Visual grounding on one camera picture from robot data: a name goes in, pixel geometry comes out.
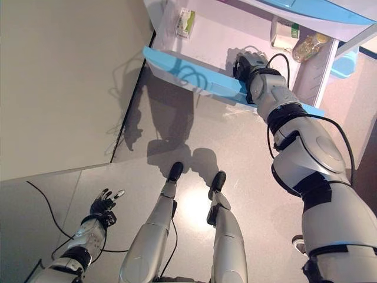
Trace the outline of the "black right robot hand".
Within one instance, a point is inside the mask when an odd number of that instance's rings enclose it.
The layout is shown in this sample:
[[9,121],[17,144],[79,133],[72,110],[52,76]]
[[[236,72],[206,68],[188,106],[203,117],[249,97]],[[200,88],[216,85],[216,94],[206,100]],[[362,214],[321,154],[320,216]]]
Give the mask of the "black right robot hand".
[[266,57],[260,52],[241,51],[236,56],[236,71],[253,71],[266,66]]

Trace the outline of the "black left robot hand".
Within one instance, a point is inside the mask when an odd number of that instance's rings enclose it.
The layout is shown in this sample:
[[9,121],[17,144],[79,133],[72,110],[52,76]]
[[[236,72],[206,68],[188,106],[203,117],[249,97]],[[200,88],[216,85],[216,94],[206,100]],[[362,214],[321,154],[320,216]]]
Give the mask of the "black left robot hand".
[[90,214],[103,215],[104,213],[110,211],[116,205],[117,199],[122,197],[124,194],[125,190],[119,190],[113,194],[109,188],[105,188],[93,201],[90,207]]

